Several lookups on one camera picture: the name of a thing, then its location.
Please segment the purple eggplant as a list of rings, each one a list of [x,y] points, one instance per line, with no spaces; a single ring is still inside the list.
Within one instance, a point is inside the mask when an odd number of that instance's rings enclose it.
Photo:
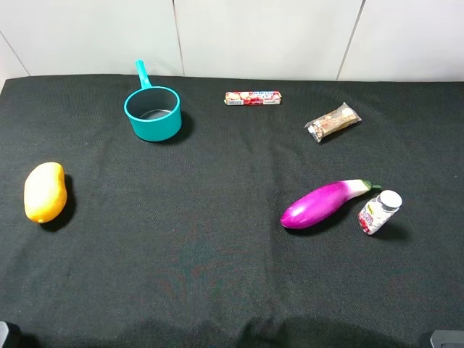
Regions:
[[[306,229],[337,212],[345,203],[373,189],[381,189],[363,179],[337,181],[321,186],[295,201],[282,214],[284,228]]]

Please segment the red candy roll pack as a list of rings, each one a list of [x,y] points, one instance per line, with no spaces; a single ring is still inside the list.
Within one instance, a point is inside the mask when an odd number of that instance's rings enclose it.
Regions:
[[[227,106],[279,105],[281,101],[279,91],[230,91],[224,99]]]

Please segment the black table cloth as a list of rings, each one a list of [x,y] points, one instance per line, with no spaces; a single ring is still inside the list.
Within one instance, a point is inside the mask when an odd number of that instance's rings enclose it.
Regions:
[[[154,76],[183,126],[142,141],[135,75],[39,76],[1,92],[1,319],[24,347],[426,347],[463,328],[463,85]],[[279,105],[227,106],[230,91]],[[347,103],[320,143],[304,128]],[[67,203],[29,220],[57,162]],[[380,185],[306,229],[282,214],[337,181]],[[402,197],[373,235],[358,214]]]

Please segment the teal saucepan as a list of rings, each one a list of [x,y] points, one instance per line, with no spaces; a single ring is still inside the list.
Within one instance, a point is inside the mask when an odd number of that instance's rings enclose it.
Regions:
[[[133,132],[149,142],[172,138],[182,126],[178,93],[168,87],[153,86],[142,60],[137,60],[135,66],[141,87],[123,105]]]

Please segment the brown snack bar wrapper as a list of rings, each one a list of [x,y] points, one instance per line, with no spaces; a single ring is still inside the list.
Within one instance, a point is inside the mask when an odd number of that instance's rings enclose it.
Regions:
[[[362,118],[347,103],[317,119],[309,121],[304,128],[320,143],[323,138],[358,123]]]

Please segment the small white-capped bottle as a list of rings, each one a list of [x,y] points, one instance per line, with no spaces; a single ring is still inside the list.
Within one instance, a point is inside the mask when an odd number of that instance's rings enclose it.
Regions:
[[[375,234],[401,207],[402,197],[395,191],[385,190],[368,201],[358,214],[363,232]]]

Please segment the yellow mango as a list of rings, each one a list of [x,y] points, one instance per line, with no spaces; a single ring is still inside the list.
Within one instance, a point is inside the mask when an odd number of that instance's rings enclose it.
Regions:
[[[65,171],[57,162],[34,168],[25,180],[24,208],[27,218],[43,224],[52,221],[67,203]]]

